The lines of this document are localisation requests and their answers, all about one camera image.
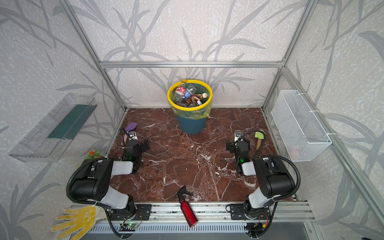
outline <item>spray bottle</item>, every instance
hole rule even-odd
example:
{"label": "spray bottle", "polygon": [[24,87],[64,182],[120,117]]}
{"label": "spray bottle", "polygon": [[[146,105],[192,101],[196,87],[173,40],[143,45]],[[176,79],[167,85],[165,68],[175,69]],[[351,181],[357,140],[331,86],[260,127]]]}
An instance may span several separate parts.
{"label": "spray bottle", "polygon": [[189,227],[193,227],[194,225],[197,224],[197,222],[199,220],[197,219],[197,217],[193,213],[193,210],[192,210],[191,206],[189,205],[189,203],[184,200],[183,195],[193,196],[192,193],[187,191],[187,186],[185,186],[185,185],[182,188],[180,188],[180,190],[176,193],[176,197],[179,198],[181,211],[183,212],[184,217],[186,218]]}

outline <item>spray trigger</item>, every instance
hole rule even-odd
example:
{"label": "spray trigger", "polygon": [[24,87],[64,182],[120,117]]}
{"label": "spray trigger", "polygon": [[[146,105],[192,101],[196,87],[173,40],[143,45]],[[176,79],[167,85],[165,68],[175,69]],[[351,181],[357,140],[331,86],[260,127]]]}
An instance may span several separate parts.
{"label": "spray trigger", "polygon": [[179,202],[180,202],[180,203],[181,203],[181,201],[184,200],[183,195],[193,196],[192,193],[190,193],[190,192],[187,191],[187,186],[185,186],[185,185],[182,186],[182,188],[180,188],[179,191],[177,191],[176,196],[175,196],[175,197],[178,197],[178,198],[179,198]]}

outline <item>trash can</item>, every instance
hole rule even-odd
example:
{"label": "trash can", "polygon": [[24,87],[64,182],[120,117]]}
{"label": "trash can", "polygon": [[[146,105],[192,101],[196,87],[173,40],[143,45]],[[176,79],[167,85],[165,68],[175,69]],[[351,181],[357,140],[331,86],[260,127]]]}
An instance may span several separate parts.
{"label": "trash can", "polygon": [[202,105],[193,108],[184,108],[175,104],[172,99],[175,93],[175,89],[181,83],[175,83],[168,90],[168,102],[172,111],[177,115],[177,121],[181,130],[188,134],[196,134],[201,132],[205,128],[205,122],[212,108],[212,89],[205,82],[187,79],[185,80],[187,85],[192,83],[196,87],[196,93],[207,93],[208,97],[202,99]]}

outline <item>leaf pattern wallpaper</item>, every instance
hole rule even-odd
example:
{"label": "leaf pattern wallpaper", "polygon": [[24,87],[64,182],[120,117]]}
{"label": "leaf pattern wallpaper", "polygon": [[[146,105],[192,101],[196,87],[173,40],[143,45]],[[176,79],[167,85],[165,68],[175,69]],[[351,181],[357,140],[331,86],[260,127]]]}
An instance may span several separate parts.
{"label": "leaf pattern wallpaper", "polygon": [[[334,0],[317,4],[288,68],[384,197],[384,1]],[[280,90],[291,89],[282,78]],[[284,149],[277,127],[279,149]],[[299,190],[325,239],[384,239],[384,230],[328,148],[297,164]]]}
{"label": "leaf pattern wallpaper", "polygon": [[[307,0],[70,2],[103,61],[279,61]],[[276,72],[274,68],[108,69],[126,105],[133,107],[168,106],[165,93],[183,78],[208,83],[216,107],[260,107],[260,96],[267,95]]]}
{"label": "leaf pattern wallpaper", "polygon": [[[0,239],[53,239],[55,217],[71,205],[68,178],[88,151],[106,150],[124,113],[57,6],[0,1]],[[9,156],[67,93],[94,96],[98,106],[59,161]]]}

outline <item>blue bottle label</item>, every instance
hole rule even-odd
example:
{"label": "blue bottle label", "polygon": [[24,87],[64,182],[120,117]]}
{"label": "blue bottle label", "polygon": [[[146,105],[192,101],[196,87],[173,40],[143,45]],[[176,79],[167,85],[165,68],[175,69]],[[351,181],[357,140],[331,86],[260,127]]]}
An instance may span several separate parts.
{"label": "blue bottle label", "polygon": [[185,97],[185,99],[188,99],[188,98],[190,98],[192,95],[188,92],[188,91],[185,91],[185,93],[184,93],[184,97]]}

